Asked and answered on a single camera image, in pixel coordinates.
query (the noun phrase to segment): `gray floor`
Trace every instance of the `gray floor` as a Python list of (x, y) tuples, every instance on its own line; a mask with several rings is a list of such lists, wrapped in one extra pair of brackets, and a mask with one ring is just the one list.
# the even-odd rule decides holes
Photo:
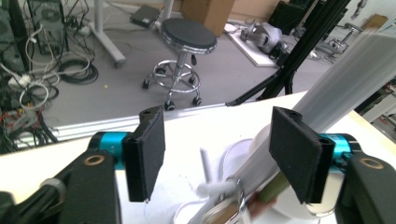
[[(110, 7), (105, 12), (110, 15), (118, 11)], [(114, 21), (109, 20), (105, 28), (136, 28), (125, 15), (115, 15), (110, 19)], [(115, 68), (110, 56), (91, 37), (91, 47), (96, 53), (93, 64), (99, 71), (99, 78), (84, 86), (61, 82), (58, 85), (60, 95), (43, 112), (49, 126), (130, 117), (145, 108), (163, 105), (166, 90), (158, 85), (144, 90), (142, 81), (156, 63), (176, 59), (177, 53), (165, 44), (155, 29), (135, 32), (113, 30), (106, 33), (126, 56), (127, 63), (122, 68)], [(255, 66), (227, 35), (218, 38), (218, 46), (213, 53), (197, 55), (197, 61), (194, 69), (201, 78), (203, 102), (200, 106), (224, 105), (277, 70), (275, 67)], [(305, 60), (295, 75), (294, 91), (307, 91), (329, 66), (325, 61)], [(191, 104), (194, 93), (174, 94), (173, 97), (177, 109), (194, 106)]]

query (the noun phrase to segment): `round stool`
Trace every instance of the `round stool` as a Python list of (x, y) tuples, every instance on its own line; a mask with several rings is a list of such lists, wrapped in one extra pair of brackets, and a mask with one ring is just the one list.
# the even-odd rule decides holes
[(161, 24), (160, 34), (167, 44), (179, 51), (177, 61), (166, 60), (158, 63), (143, 81), (143, 88), (148, 89), (152, 81), (168, 90), (165, 110), (175, 109), (171, 97), (173, 92), (196, 92), (192, 103), (202, 102), (199, 87), (200, 78), (191, 66), (186, 64), (188, 54), (191, 62), (196, 65), (194, 54), (211, 53), (217, 45), (217, 39), (202, 24), (185, 19), (168, 19)]

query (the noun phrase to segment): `tripod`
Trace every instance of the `tripod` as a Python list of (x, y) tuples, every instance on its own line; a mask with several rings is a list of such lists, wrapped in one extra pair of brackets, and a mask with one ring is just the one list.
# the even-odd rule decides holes
[(337, 16), (343, 11), (349, 1), (327, 0), (321, 12), (315, 17), (314, 22), (307, 27), (305, 33), (297, 42), (283, 65), (273, 75), (235, 100), (226, 103), (226, 105), (241, 105), (247, 99), (264, 89), (256, 101), (276, 97), (283, 88), (285, 89), (285, 94), (292, 94), (292, 81), (297, 69), (323, 35), (335, 23)]

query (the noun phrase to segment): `white table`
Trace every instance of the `white table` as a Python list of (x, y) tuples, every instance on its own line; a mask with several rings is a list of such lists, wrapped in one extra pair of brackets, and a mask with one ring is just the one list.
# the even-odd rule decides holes
[[(157, 179), (150, 203), (129, 203), (125, 179), (118, 172), (123, 223), (170, 223), (182, 203), (196, 200), (194, 189), (205, 182), (200, 161), (200, 147), (221, 150), (240, 139), (252, 138), (270, 122), (274, 105), (292, 108), (303, 96), (293, 94), (235, 107), (202, 110), (200, 115), (165, 122), (166, 151), (163, 167)], [(330, 131), (350, 133), (363, 150), (396, 167), (396, 146), (355, 112), (351, 112)], [(53, 146), (26, 150), (0, 157), (0, 190), (13, 193), (17, 203), (37, 190), (46, 178), (56, 175), (86, 147), (90, 138), (64, 142)], [(287, 218), (271, 219), (274, 211), (260, 220), (282, 220), (288, 223), (312, 223)], [(334, 223), (333, 217), (321, 223)]]
[[(99, 42), (105, 47), (111, 57), (114, 59), (115, 67), (119, 68), (126, 59), (120, 50), (113, 44), (108, 36), (103, 32), (103, 2), (104, 0), (95, 0), (94, 2), (94, 22), (90, 22), (91, 30)], [(173, 0), (164, 0), (163, 19), (168, 19), (171, 16)]]

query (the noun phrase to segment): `black box on floor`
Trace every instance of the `black box on floor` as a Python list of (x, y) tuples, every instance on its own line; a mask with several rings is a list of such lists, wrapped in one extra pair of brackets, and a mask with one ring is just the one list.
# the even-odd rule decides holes
[(158, 8), (143, 5), (131, 16), (131, 23), (150, 28), (152, 23), (157, 20), (158, 15), (160, 15), (160, 10)]

